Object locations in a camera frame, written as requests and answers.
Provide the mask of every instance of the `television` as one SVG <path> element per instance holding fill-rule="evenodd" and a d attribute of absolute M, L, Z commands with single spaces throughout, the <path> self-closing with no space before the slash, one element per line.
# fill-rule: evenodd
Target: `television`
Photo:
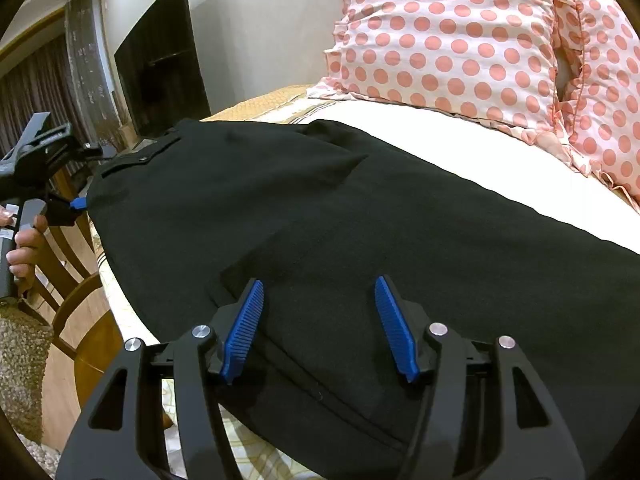
<path fill-rule="evenodd" d="M 210 116 L 193 41 L 189 0 L 156 0 L 115 53 L 122 90 L 141 137 L 183 118 Z"/>

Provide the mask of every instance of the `curtain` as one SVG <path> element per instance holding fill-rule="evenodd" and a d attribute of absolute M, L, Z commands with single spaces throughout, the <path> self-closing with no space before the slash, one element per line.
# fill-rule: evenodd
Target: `curtain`
<path fill-rule="evenodd" d="M 71 123 L 76 138 L 89 142 L 71 89 L 64 35 L 40 47 L 0 79 L 1 156 L 15 145 L 35 112 L 51 112 L 52 127 Z M 75 173 L 79 167 L 72 163 L 69 170 Z"/>
<path fill-rule="evenodd" d="M 120 121 L 107 90 L 95 27 L 92 0 L 66 4 L 66 46 L 76 103 L 96 140 L 121 151 L 126 145 L 118 133 Z"/>

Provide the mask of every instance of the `bed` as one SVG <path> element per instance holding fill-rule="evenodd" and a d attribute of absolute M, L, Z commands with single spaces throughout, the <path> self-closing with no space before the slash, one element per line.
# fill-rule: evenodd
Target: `bed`
<path fill-rule="evenodd" d="M 639 30 L 638 0 L 618 1 L 636 30 Z M 602 240 L 609 240 L 640 254 L 640 237 L 637 236 L 640 216 L 625 201 L 625 197 L 607 189 L 594 176 L 585 177 L 571 171 L 560 160 L 535 146 L 439 111 L 363 100 L 336 102 L 309 98 L 306 88 L 294 86 L 279 89 L 204 121 L 340 121 L 510 200 L 530 206 L 541 215 L 572 224 Z M 446 136 L 439 134 L 443 131 L 447 132 Z M 158 343 L 120 290 L 95 230 L 94 243 L 104 290 L 123 338 L 127 340 L 135 336 L 141 337 L 147 344 Z M 163 383 L 162 395 L 165 411 L 176 422 L 170 381 Z M 222 409 L 222 413 L 234 454 L 245 478 L 318 478 L 252 434 L 226 410 Z M 175 426 L 167 430 L 166 440 L 172 471 L 184 476 Z"/>

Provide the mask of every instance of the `wooden floor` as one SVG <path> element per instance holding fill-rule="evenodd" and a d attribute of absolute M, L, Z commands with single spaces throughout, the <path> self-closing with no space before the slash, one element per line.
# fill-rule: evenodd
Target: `wooden floor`
<path fill-rule="evenodd" d="M 62 228 L 66 239 L 89 272 L 97 272 L 94 253 L 89 248 L 77 227 Z M 60 260 L 64 256 L 51 237 L 49 243 Z M 73 267 L 67 269 L 78 279 L 81 277 Z M 60 296 L 54 291 L 56 300 Z M 48 321 L 53 319 L 53 310 L 42 300 L 35 300 L 32 306 Z M 102 289 L 98 289 L 78 307 L 69 318 L 62 338 L 76 347 L 86 332 L 109 309 Z M 51 347 L 42 389 L 42 419 L 44 427 L 43 444 L 62 451 L 73 425 L 80 413 L 76 384 L 74 380 L 74 363 L 60 350 Z"/>

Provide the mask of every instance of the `black pants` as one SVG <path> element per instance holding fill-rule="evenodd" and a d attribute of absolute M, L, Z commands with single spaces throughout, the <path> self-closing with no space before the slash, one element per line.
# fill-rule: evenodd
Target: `black pants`
<path fill-rule="evenodd" d="M 103 167 L 88 206 L 160 340 L 263 280 L 222 403 L 330 479 L 393 478 L 414 430 L 424 386 L 396 373 L 373 301 L 383 273 L 464 337 L 513 336 L 588 471 L 640 405 L 640 256 L 344 124 L 179 123 Z"/>

